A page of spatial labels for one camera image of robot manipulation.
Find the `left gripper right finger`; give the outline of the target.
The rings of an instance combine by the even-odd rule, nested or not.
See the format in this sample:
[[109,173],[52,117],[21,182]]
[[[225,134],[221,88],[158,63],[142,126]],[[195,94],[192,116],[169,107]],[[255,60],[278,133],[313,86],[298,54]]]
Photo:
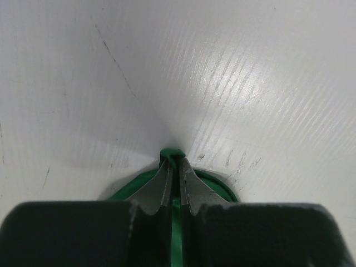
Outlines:
[[184,266],[352,266],[331,213],[310,203],[228,202],[180,165]]

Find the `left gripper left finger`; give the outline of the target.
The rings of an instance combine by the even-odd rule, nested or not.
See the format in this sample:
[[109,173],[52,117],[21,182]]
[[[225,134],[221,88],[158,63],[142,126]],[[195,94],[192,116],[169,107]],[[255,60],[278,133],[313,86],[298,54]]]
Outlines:
[[124,201],[26,202],[1,225],[2,266],[170,266],[172,166]]

